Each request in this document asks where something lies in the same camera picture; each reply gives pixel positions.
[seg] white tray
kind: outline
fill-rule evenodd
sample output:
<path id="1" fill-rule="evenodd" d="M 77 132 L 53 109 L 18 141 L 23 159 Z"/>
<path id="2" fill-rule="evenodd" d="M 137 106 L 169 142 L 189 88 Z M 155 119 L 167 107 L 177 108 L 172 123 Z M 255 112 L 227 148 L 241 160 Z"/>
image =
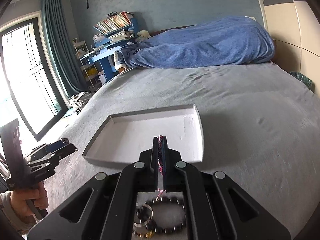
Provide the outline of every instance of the white tray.
<path id="1" fill-rule="evenodd" d="M 90 140 L 83 157 L 98 166 L 134 163 L 159 135 L 167 137 L 168 148 L 179 151 L 182 160 L 202 161 L 203 132 L 195 105 L 112 114 Z"/>

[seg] white teddy bear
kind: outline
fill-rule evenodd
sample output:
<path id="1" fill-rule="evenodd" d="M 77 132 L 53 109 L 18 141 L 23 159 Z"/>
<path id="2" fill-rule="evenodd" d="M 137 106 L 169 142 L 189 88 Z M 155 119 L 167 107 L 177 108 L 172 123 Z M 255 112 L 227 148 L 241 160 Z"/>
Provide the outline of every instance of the white teddy bear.
<path id="1" fill-rule="evenodd" d="M 151 38 L 150 34 L 148 31 L 146 30 L 141 30 L 137 33 L 137 35 L 139 36 L 136 41 L 144 41 L 146 39 Z"/>

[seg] silver screw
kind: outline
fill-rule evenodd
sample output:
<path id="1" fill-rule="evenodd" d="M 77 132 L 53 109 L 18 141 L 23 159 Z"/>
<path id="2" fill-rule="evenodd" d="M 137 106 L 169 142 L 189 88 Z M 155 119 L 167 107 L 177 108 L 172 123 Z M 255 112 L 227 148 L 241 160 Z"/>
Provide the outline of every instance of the silver screw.
<path id="1" fill-rule="evenodd" d="M 226 177 L 223 171 L 217 171 L 214 175 L 217 179 L 224 179 Z"/>
<path id="2" fill-rule="evenodd" d="M 185 162 L 179 161 L 176 163 L 176 166 L 178 168 L 185 168 L 187 166 L 187 164 Z"/>
<path id="3" fill-rule="evenodd" d="M 137 168 L 137 169 L 141 169 L 144 167 L 144 163 L 143 162 L 136 162 L 134 164 L 134 167 Z"/>
<path id="4" fill-rule="evenodd" d="M 98 172 L 95 176 L 97 180 L 103 180 L 106 178 L 106 174 L 104 172 Z"/>

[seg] hand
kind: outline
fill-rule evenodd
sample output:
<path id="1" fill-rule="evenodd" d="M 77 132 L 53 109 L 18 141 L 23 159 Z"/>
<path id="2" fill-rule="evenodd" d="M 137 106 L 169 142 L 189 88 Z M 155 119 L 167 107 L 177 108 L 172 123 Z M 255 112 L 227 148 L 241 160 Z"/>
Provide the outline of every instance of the hand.
<path id="1" fill-rule="evenodd" d="M 39 209 L 46 209 L 48 207 L 47 191 L 44 189 L 44 183 L 39 183 L 38 189 L 16 189 L 11 192 L 10 203 L 16 215 L 23 221 L 28 223 L 29 216 L 33 212 L 28 207 L 25 200 L 35 199 L 34 205 Z"/>

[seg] sleeve cuff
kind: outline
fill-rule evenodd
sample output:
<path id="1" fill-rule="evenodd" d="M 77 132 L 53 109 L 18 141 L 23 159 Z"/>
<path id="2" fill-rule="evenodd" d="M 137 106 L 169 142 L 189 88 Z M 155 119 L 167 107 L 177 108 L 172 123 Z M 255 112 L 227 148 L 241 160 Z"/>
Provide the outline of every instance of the sleeve cuff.
<path id="1" fill-rule="evenodd" d="M 10 191 L 0 194 L 0 198 L 1 198 L 0 208 L 2 209 L 3 213 L 6 215 L 7 219 L 12 224 L 12 226 L 19 233 L 24 233 L 26 231 L 29 231 L 29 229 L 36 224 L 36 221 L 33 219 L 33 222 L 28 224 L 21 221 L 20 218 L 15 214 L 10 204 L 10 196 L 11 196 Z"/>

